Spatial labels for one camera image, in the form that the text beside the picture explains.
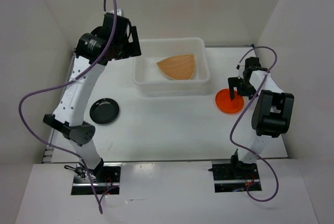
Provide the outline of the tan woven triangular plate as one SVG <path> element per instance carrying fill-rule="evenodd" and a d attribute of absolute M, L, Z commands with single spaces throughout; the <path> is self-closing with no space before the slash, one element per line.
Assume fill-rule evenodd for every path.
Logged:
<path fill-rule="evenodd" d="M 190 80 L 195 69 L 195 56 L 193 54 L 177 55 L 157 62 L 161 73 L 171 80 Z"/>

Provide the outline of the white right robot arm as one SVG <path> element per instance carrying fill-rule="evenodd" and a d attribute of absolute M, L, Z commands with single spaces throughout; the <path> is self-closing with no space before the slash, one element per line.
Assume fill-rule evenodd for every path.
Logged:
<path fill-rule="evenodd" d="M 268 69 L 261 66 L 259 58 L 249 57 L 237 69 L 239 76 L 228 78 L 229 100 L 233 102 L 239 95 L 256 98 L 257 102 L 251 120 L 255 134 L 247 149 L 236 150 L 231 157 L 229 174 L 235 179 L 255 166 L 257 156 L 272 138 L 288 131 L 294 105 L 294 95 L 276 85 Z"/>

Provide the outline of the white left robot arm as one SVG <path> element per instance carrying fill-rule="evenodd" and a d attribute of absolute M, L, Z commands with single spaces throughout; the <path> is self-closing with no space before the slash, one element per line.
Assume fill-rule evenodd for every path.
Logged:
<path fill-rule="evenodd" d="M 85 109 L 109 61 L 141 55 L 137 29 L 128 18 L 105 13 L 101 26 L 80 37 L 75 54 L 71 84 L 57 108 L 46 114 L 43 122 L 69 140 L 80 156 L 85 176 L 98 182 L 104 176 L 104 162 L 92 140 L 96 128 L 84 121 Z"/>

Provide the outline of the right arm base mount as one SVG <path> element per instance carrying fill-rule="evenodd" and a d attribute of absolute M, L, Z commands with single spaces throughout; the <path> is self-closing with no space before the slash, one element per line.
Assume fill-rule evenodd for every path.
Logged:
<path fill-rule="evenodd" d="M 216 193 L 246 192 L 248 186 L 250 192 L 262 190 L 256 165 L 248 171 L 232 172 L 230 162 L 221 160 L 213 161 L 208 171 L 212 172 Z"/>

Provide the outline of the orange plastic plate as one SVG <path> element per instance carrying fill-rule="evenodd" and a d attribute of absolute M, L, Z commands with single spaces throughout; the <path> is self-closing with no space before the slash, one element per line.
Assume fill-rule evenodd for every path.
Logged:
<path fill-rule="evenodd" d="M 244 99 L 235 90 L 233 95 L 234 99 L 232 100 L 230 98 L 229 89 L 222 89 L 217 92 L 214 101 L 221 112 L 226 114 L 237 114 L 241 112 L 244 107 Z"/>

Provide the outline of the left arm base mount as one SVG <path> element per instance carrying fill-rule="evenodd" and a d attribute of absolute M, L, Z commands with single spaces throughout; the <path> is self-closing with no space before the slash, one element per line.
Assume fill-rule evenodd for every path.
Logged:
<path fill-rule="evenodd" d="M 75 167 L 64 165 L 64 169 L 74 172 L 73 185 L 71 195 L 92 195 L 93 191 L 81 164 Z M 91 175 L 95 191 L 98 195 L 102 195 L 105 191 L 107 194 L 118 195 L 120 192 L 121 163 L 104 164 L 102 175 L 97 178 Z"/>

